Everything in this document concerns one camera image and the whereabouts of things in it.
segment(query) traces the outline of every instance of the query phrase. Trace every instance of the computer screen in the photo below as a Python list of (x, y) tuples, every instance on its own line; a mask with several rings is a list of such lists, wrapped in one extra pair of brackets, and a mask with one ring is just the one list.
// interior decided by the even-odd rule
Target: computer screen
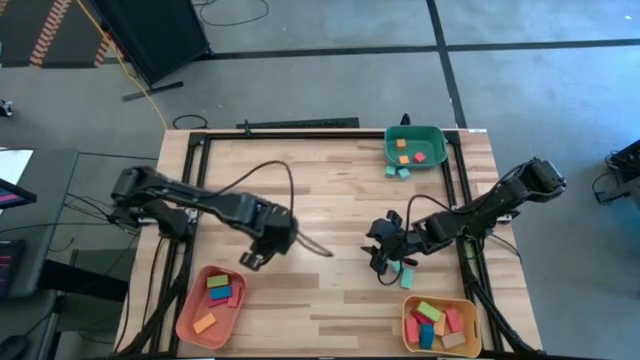
[(0, 179), (0, 210), (31, 204), (37, 199), (35, 194)]

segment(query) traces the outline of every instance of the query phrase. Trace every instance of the yellow cable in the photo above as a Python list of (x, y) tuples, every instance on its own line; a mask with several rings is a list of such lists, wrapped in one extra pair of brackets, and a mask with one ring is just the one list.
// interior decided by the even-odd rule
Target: yellow cable
[(156, 111), (156, 113), (158, 113), (158, 118), (162, 122), (162, 126), (164, 127), (164, 130), (165, 131), (169, 130), (169, 128), (167, 127), (167, 121), (164, 119), (164, 116), (162, 116), (162, 113), (160, 112), (160, 109), (158, 109), (158, 107), (156, 106), (156, 103), (153, 102), (153, 99), (151, 99), (149, 94), (147, 94), (147, 91), (144, 89), (144, 87), (140, 85), (140, 83), (137, 82), (136, 79), (134, 79), (133, 76), (131, 76), (131, 74), (129, 74), (129, 72), (127, 71), (127, 67), (124, 66), (124, 61), (122, 61), (122, 57), (118, 53), (118, 50), (115, 48), (115, 46), (113, 46), (113, 42), (111, 42), (109, 38), (107, 38), (107, 34), (105, 34), (104, 31), (102, 31), (102, 29), (100, 28), (100, 25), (98, 25), (98, 22), (96, 21), (96, 19), (94, 19), (93, 16), (91, 16), (91, 13), (89, 13), (89, 10), (87, 10), (87, 8), (84, 6), (82, 1), (76, 0), (76, 2), (78, 3), (82, 11), (85, 13), (85, 15), (87, 15), (87, 18), (89, 18), (89, 20), (93, 23), (93, 26), (95, 26), (95, 28), (100, 32), (103, 40), (104, 39), (107, 40), (109, 47), (111, 48), (113, 53), (116, 54), (116, 58), (118, 58), (118, 62), (120, 63), (120, 67), (122, 68), (122, 71), (124, 71), (125, 75), (127, 75), (127, 77), (129, 78), (129, 80), (131, 80), (131, 82), (133, 82), (138, 88), (140, 88), (144, 96), (151, 103), (151, 106), (153, 107), (153, 109)]

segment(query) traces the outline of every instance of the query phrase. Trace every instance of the red block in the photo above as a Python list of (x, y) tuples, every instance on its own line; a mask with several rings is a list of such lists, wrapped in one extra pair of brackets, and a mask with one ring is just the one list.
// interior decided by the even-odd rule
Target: red block
[(218, 299), (218, 300), (211, 300), (211, 298), (207, 298), (207, 307), (214, 307), (214, 306), (218, 306), (220, 304), (224, 304), (227, 302), (228, 298), (224, 298), (224, 299)]
[(452, 333), (462, 331), (462, 321), (458, 315), (458, 311), (454, 308), (448, 308), (444, 311), (447, 314), (447, 325)]
[(238, 307), (240, 302), (240, 293), (242, 292), (242, 284), (234, 282), (231, 284), (231, 297), (229, 298), (229, 307)]
[(418, 309), (411, 310), (411, 315), (413, 315), (413, 317), (416, 318), (416, 320), (418, 320), (421, 326), (433, 324), (433, 320), (424, 316), (420, 311), (418, 311)]
[(417, 344), (420, 342), (418, 334), (418, 321), (416, 318), (407, 317), (404, 321), (405, 333), (407, 334), (407, 342), (409, 344)]
[(415, 155), (413, 155), (413, 162), (416, 164), (423, 163), (424, 159), (426, 159), (426, 156), (424, 156), (423, 153), (416, 153)]

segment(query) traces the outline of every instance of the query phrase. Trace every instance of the yellow block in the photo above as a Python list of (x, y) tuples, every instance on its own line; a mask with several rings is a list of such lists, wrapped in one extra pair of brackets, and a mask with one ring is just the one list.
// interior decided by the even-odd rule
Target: yellow block
[(201, 332), (207, 330), (215, 322), (216, 318), (213, 316), (213, 314), (208, 313), (207, 315), (205, 315), (205, 317), (193, 324), (193, 329), (196, 331), (196, 334), (200, 334)]
[(444, 336), (444, 329), (446, 327), (446, 322), (447, 322), (447, 314), (442, 313), (442, 316), (440, 316), (440, 320), (436, 321), (436, 323), (433, 324), (433, 332), (438, 336)]

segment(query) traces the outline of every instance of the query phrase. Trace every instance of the black metal frame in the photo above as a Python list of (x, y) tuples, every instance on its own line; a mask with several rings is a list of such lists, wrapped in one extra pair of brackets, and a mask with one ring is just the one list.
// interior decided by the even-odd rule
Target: black metal frame
[[(458, 173), (460, 174), (460, 182), (462, 186), (462, 193), (465, 198), (465, 202), (471, 201), (471, 191), (469, 186), (469, 180), (467, 177), (466, 169), (464, 168), (464, 156), (462, 153), (462, 146), (460, 142), (460, 136), (457, 130), (453, 131), (445, 131), (445, 136), (449, 140), (450, 145), (453, 147), (454, 156), (456, 158), (456, 163), (458, 164)], [(195, 161), (195, 154), (197, 147), (201, 146), (202, 151), (200, 155), (200, 165), (197, 172), (196, 177), (196, 186), (202, 187), (205, 182), (205, 175), (207, 173), (207, 165), (209, 162), (209, 154), (211, 152), (211, 144), (214, 140), (268, 140), (268, 139), (384, 139), (384, 132), (380, 130), (372, 130), (372, 131), (291, 131), (291, 132), (282, 132), (282, 131), (257, 131), (251, 132), (248, 128), (245, 129), (244, 132), (236, 132), (236, 133), (205, 133), (205, 132), (194, 132), (189, 136), (189, 142), (187, 147), (187, 154), (185, 157), (185, 164), (182, 172), (182, 181), (189, 182), (190, 174), (193, 169), (193, 163)], [(445, 188), (447, 192), (447, 199), (449, 201), (450, 206), (456, 205), (455, 198), (455, 189), (453, 184), (453, 178), (451, 176), (451, 168), (449, 160), (445, 160), (442, 163), (442, 171), (444, 176)], [(187, 263), (187, 274), (186, 277), (189, 277), (191, 271), (191, 261), (193, 259), (193, 245), (186, 244), (184, 251), (183, 262)], [(481, 252), (479, 252), (479, 244), (474, 244), (474, 251), (476, 251), (479, 255), (477, 258), (478, 265), (478, 275), (481, 281), (481, 286), (483, 289), (489, 294), (491, 299), (493, 296), (491, 295), (491, 284), (489, 282), (489, 274), (487, 272), (486, 261)], [(167, 258), (165, 260), (164, 273), (162, 277), (162, 285), (160, 288), (160, 294), (158, 299), (162, 299), (169, 286), (171, 285), (171, 280), (173, 276), (173, 271), (176, 264), (176, 259), (178, 256), (178, 244), (171, 243), (169, 245), (169, 250), (167, 252)], [(458, 260), (460, 261), (460, 270), (462, 274), (463, 284), (464, 284), (464, 293), (465, 297), (468, 300), (474, 301), (473, 294), (471, 289), (468, 287), (468, 283), (470, 279), (468, 278), (468, 274), (463, 271), (462, 261), (466, 261), (467, 255), (465, 254), (464, 244), (458, 242), (457, 243), (457, 251), (458, 251)], [(173, 318), (172, 327), (175, 328), (176, 321), (178, 319), (178, 315), (182, 310), (184, 305), (184, 301), (187, 295), (187, 288), (185, 287), (177, 297), (176, 306), (175, 306), (175, 314)], [(491, 327), (492, 333), (492, 342), (495, 351), (502, 351), (502, 339), (495, 328), (495, 324), (491, 320), (489, 320), (489, 324)], [(169, 342), (169, 350), (168, 351), (159, 351), (160, 347), (160, 336), (162, 333), (162, 328), (164, 326), (164, 322), (158, 326), (155, 330), (152, 339), (151, 345), (149, 347), (149, 354), (162, 354), (168, 355), (171, 354), (173, 356), (177, 355), (178, 350), (178, 338), (175, 332), (171, 333), (171, 339)]]

